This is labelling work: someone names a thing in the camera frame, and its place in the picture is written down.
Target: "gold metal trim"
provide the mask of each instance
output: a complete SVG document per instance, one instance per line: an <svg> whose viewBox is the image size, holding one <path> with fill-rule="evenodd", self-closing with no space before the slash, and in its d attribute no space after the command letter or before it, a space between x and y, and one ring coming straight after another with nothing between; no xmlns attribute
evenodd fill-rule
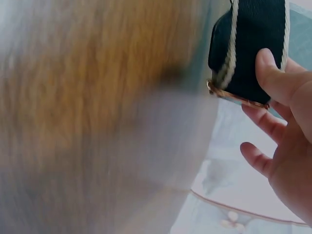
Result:
<svg viewBox="0 0 312 234"><path fill-rule="evenodd" d="M207 81L207 87L209 89L209 93L211 95L216 94L219 98L231 98L233 100L236 101L240 101L242 104L245 104L247 106L252 106L252 107L256 107L256 108L264 108L266 110L268 110L270 108L269 104L261 104L255 101L250 101L247 100L245 98L239 97L237 95L231 94L229 92L226 92L224 90L220 90L214 87L214 85L212 84L211 81Z"/></svg>

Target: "fingernail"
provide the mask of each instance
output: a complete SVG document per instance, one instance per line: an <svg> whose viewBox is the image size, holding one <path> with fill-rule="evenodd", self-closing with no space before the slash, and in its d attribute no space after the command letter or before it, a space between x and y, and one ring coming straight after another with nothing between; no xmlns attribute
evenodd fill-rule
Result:
<svg viewBox="0 0 312 234"><path fill-rule="evenodd" d="M260 50L258 55L262 66L276 66L274 56L269 49Z"/></svg>

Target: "white stripe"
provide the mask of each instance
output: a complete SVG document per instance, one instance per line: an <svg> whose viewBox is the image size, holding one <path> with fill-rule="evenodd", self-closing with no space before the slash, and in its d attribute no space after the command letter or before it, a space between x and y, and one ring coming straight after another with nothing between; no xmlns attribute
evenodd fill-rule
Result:
<svg viewBox="0 0 312 234"><path fill-rule="evenodd" d="M290 30L291 30L290 3L289 0L285 0L285 35L284 35L283 57L281 63L282 71L286 69L287 65Z"/></svg>
<svg viewBox="0 0 312 234"><path fill-rule="evenodd" d="M229 49L227 52L227 56L225 58L225 62L222 66L222 69L217 74L216 77L218 88L220 89L226 89L228 84L231 82L231 79L234 75L236 68L236 33L237 33L238 4L239 0L233 0L232 28L228 47Z"/></svg>

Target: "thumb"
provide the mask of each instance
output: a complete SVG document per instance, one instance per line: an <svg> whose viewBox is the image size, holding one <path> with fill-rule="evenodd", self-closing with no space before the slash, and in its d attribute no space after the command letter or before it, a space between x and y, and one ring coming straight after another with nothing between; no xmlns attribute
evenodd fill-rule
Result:
<svg viewBox="0 0 312 234"><path fill-rule="evenodd" d="M279 70L269 49L260 50L256 58L255 70L261 88L272 99L285 106L290 106L294 94L306 83L312 81L310 72L284 73Z"/></svg>
<svg viewBox="0 0 312 234"><path fill-rule="evenodd" d="M302 132L312 142L312 73L280 71L270 50L261 50L256 58L260 86L275 101L289 106Z"/></svg>

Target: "striped strap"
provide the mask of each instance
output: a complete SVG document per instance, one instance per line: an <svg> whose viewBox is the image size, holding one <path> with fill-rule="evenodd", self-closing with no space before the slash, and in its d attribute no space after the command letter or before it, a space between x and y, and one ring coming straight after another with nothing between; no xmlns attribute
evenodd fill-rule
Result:
<svg viewBox="0 0 312 234"><path fill-rule="evenodd" d="M209 54L214 87L266 104L270 97L255 77L255 57L269 48L277 66L286 67L290 34L289 0L232 0L215 24Z"/></svg>

